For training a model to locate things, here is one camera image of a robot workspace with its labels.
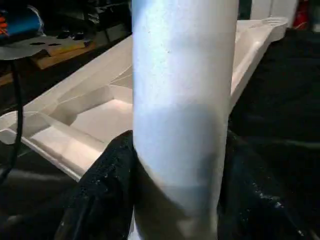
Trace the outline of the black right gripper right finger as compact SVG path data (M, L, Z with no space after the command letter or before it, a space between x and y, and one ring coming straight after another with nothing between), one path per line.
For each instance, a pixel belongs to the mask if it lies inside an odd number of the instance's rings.
M230 130L217 213L219 240L313 239L267 163Z

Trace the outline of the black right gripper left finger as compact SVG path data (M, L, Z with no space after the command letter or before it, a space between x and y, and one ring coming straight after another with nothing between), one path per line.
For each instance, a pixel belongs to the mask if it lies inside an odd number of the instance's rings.
M133 131L115 137L85 172L59 224L61 240L126 240L137 162Z

